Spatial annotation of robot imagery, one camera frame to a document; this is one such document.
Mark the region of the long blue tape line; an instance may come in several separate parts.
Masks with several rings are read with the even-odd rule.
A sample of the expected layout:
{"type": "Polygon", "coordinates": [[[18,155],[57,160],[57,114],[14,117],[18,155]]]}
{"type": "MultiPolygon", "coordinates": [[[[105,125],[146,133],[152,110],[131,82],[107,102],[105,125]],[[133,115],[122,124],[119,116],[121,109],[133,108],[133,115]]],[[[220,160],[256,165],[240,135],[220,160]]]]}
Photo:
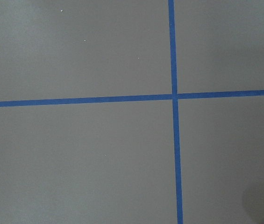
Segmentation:
{"type": "Polygon", "coordinates": [[[182,177],[181,177],[180,133],[179,133],[179,113],[178,113],[178,79],[177,79],[177,59],[176,59],[175,13],[174,13],[173,0],[168,0],[168,14],[169,14],[169,32],[170,32],[171,96],[172,96],[172,115],[173,115],[177,223],[182,224],[183,223],[182,177]]]}

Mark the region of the crossing blue tape line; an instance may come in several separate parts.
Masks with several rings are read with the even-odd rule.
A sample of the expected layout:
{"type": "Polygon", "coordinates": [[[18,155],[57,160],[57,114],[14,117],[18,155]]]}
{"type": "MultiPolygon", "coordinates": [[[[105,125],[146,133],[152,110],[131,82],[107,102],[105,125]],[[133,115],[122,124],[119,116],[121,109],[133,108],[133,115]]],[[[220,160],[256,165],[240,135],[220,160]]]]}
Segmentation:
{"type": "Polygon", "coordinates": [[[264,96],[264,90],[178,93],[176,94],[176,96],[173,96],[172,94],[152,94],[152,95],[109,96],[109,97],[90,97],[90,98],[15,100],[15,101],[0,101],[0,107],[72,105],[72,104],[92,104],[92,103],[112,103],[112,102],[158,101],[158,100],[175,100],[175,99],[179,100],[179,99],[200,99],[200,98],[233,98],[233,97],[254,97],[254,96],[264,96]]]}

